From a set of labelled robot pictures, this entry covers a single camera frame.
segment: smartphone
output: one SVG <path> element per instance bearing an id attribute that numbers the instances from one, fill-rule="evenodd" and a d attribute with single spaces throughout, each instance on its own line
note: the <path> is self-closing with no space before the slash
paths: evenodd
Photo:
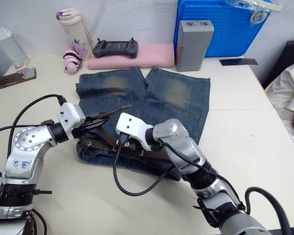
<path id="1" fill-rule="evenodd" d="M 36 69 L 30 68 L 20 73 L 16 72 L 7 76 L 0 77 L 0 89 L 13 86 L 15 84 L 26 82 L 36 78 Z"/>

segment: white wall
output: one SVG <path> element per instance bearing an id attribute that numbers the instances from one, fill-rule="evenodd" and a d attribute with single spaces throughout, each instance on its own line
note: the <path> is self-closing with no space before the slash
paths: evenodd
<path id="1" fill-rule="evenodd" d="M 248 49 L 253 70 L 264 79 L 287 40 L 294 38 L 294 0 L 279 0 L 273 13 Z M 66 34 L 55 19 L 61 9 L 74 7 L 84 17 L 94 39 L 137 39 L 140 45 L 171 42 L 177 0 L 0 0 L 0 26 L 9 28 L 25 52 L 61 53 Z"/>

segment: pink cloth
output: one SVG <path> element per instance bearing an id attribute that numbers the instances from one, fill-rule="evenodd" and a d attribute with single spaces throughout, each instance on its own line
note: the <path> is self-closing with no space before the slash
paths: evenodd
<path id="1" fill-rule="evenodd" d="M 174 49 L 173 43 L 138 45 L 138 54 L 135 59 L 125 55 L 105 55 L 101 58 L 92 58 L 88 67 L 94 69 L 121 69 L 130 67 L 173 67 Z"/>

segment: plastic bag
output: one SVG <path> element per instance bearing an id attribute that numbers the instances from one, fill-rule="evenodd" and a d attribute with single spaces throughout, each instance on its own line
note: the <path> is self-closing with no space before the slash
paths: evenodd
<path id="1" fill-rule="evenodd" d="M 230 6 L 251 10 L 252 15 L 250 17 L 250 23 L 260 24 L 263 22 L 269 15 L 271 11 L 280 12 L 282 6 L 277 3 L 277 1 L 268 1 L 268 0 L 223 0 Z"/>

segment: clear plastic container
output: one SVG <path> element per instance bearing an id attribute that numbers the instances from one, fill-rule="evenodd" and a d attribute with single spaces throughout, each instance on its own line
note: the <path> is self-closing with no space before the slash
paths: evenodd
<path id="1" fill-rule="evenodd" d="M 29 63 L 28 56 L 15 41 L 12 33 L 3 27 L 0 27 L 0 48 L 13 61 L 14 65 Z"/>

